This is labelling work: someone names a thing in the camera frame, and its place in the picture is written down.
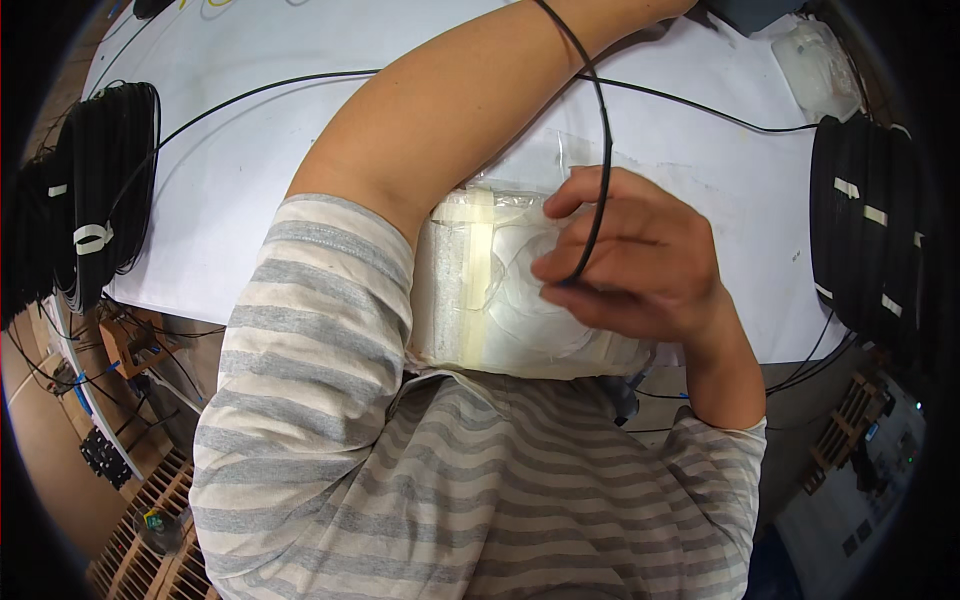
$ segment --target clear plastic sheet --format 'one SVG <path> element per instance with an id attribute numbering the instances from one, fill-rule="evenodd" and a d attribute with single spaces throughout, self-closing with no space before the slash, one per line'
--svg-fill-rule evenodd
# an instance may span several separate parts
<path id="1" fill-rule="evenodd" d="M 417 249 L 415 365 L 572 379 L 632 374 L 649 363 L 654 343 L 579 324 L 540 298 L 530 274 L 577 216 L 547 219 L 543 202 L 594 152 L 586 140 L 547 132 L 523 159 L 505 156 L 437 206 Z M 524 180 L 499 178 L 518 168 Z"/>

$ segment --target cable spool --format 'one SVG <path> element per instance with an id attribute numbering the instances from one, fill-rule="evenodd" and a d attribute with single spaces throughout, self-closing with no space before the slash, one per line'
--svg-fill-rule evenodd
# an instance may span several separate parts
<path id="1" fill-rule="evenodd" d="M 2 326 L 34 301 L 54 292 L 54 249 L 49 223 L 58 203 L 47 194 L 51 155 L 32 159 L 16 176 L 13 193 L 3 202 Z"/>
<path id="2" fill-rule="evenodd" d="M 814 283 L 845 326 L 903 365 L 936 347 L 939 281 L 923 275 L 937 234 L 908 134 L 825 117 L 810 170 Z"/>
<path id="3" fill-rule="evenodd" d="M 149 225 L 156 175 L 160 101 L 151 84 L 107 87 L 77 104 L 57 143 L 74 215 L 68 243 L 75 277 L 58 269 L 70 309 L 100 301 L 114 274 L 132 268 Z"/>

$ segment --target hand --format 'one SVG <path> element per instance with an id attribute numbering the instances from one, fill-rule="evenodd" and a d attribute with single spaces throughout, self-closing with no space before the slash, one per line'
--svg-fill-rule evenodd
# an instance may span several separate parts
<path id="1" fill-rule="evenodd" d="M 595 203 L 601 167 L 575 167 L 543 207 L 559 219 L 583 203 Z M 614 168 L 596 246 L 579 281 L 558 285 L 573 273 L 593 223 L 594 211 L 561 233 L 557 248 L 534 261 L 531 272 L 546 285 L 542 297 L 569 310 L 589 327 L 631 338 L 681 342 L 709 352 L 722 346 L 718 326 L 739 328 L 720 282 L 710 225 L 701 214 L 651 181 Z"/>

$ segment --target forearm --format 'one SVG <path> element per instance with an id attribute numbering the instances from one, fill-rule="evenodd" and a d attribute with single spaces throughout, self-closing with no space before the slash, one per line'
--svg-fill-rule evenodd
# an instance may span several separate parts
<path id="1" fill-rule="evenodd" d="M 714 427 L 747 429 L 766 412 L 763 375 L 726 290 L 715 317 L 684 345 L 686 388 L 697 418 Z"/>
<path id="2" fill-rule="evenodd" d="M 635 0 L 550 0 L 596 56 L 669 16 Z M 340 109 L 288 196 L 323 192 L 383 216 L 413 244 L 429 211 L 510 141 L 582 67 L 549 16 L 524 0 L 411 51 Z"/>

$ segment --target white sheet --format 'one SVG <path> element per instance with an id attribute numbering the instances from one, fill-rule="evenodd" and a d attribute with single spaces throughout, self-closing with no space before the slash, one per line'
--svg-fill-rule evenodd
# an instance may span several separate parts
<path id="1" fill-rule="evenodd" d="M 123 52 L 101 84 L 159 90 L 162 132 L 254 87 L 309 73 L 381 67 L 497 0 L 235 0 L 174 3 Z M 123 21 L 128 7 L 118 17 Z M 131 19 L 98 49 L 90 87 L 142 26 Z M 789 22 L 771 28 L 789 29 Z M 602 77 L 647 85 L 759 125 L 804 120 L 770 50 L 680 19 L 667 35 L 600 63 Z M 226 108 L 159 155 L 151 227 L 136 267 L 110 286 L 120 301 L 224 324 L 250 277 L 276 205 L 303 155 L 362 80 L 296 84 Z M 803 360 L 824 326 L 809 257 L 813 132 L 759 135 L 692 108 L 605 88 L 614 148 L 668 173 L 661 181 L 712 222 L 725 284 L 760 362 Z M 602 140 L 596 100 L 572 84 L 531 128 Z M 834 324 L 816 354 L 839 343 Z"/>

